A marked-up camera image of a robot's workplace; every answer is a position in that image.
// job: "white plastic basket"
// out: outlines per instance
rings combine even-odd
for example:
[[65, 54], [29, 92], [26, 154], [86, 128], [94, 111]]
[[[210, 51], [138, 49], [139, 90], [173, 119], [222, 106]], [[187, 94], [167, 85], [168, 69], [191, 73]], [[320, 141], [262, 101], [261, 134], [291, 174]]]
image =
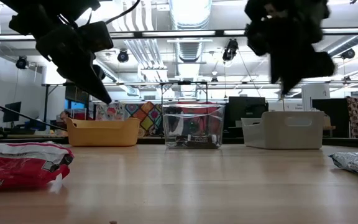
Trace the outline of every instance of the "white plastic basket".
[[242, 130], [246, 146], [262, 149], [319, 149], [323, 145], [324, 113], [272, 111], [259, 124]]

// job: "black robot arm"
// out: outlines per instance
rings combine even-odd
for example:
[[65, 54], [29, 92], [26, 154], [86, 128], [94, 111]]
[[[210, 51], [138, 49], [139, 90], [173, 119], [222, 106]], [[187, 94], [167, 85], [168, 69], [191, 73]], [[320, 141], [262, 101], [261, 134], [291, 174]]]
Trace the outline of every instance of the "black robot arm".
[[101, 69], [95, 68], [95, 52], [113, 48], [103, 21], [78, 27], [75, 21], [89, 8], [97, 10], [98, 0], [1, 0], [17, 12], [9, 27], [33, 35], [35, 48], [57, 67], [57, 72], [78, 88], [110, 103]]

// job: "red snack bag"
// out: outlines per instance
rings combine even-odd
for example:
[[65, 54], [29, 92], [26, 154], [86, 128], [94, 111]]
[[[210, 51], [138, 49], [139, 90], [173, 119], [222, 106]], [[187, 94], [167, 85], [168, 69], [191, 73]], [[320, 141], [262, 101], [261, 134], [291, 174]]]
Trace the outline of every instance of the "red snack bag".
[[61, 174], [65, 178], [73, 161], [71, 151], [48, 143], [0, 144], [0, 190], [43, 187]]

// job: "security camera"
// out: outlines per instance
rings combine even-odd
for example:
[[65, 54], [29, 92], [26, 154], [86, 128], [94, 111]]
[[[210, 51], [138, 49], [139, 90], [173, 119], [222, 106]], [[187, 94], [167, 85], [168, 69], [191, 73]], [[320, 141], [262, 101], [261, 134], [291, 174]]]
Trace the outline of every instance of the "security camera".
[[237, 39], [230, 39], [228, 45], [224, 49], [223, 60], [229, 62], [237, 55], [237, 50], [239, 49], [239, 43]]
[[22, 70], [29, 68], [29, 61], [27, 61], [27, 56], [19, 56], [19, 59], [16, 62], [16, 68]]
[[127, 53], [127, 50], [126, 49], [121, 49], [119, 51], [119, 54], [118, 54], [118, 57], [117, 57], [118, 61], [121, 62], [121, 63], [125, 63], [129, 60], [129, 56], [128, 56], [128, 53]]
[[213, 77], [212, 80], [211, 80], [211, 82], [218, 82], [218, 78]]
[[356, 55], [356, 53], [354, 52], [354, 50], [349, 49], [349, 50], [347, 50], [347, 51], [345, 51], [345, 52], [343, 52], [341, 54], [341, 58], [343, 58], [343, 59], [352, 59], [352, 58], [354, 58], [355, 55]]

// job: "window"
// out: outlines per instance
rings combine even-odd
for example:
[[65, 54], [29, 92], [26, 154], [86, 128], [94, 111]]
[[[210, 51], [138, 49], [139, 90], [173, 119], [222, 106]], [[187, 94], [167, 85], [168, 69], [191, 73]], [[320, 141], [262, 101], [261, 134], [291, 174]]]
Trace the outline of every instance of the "window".
[[77, 102], [72, 101], [72, 102], [71, 102], [71, 108], [72, 108], [72, 109], [84, 109], [84, 108], [85, 108], [85, 104], [83, 104], [83, 103], [77, 103]]
[[85, 109], [85, 104], [66, 99], [65, 110], [67, 109]]

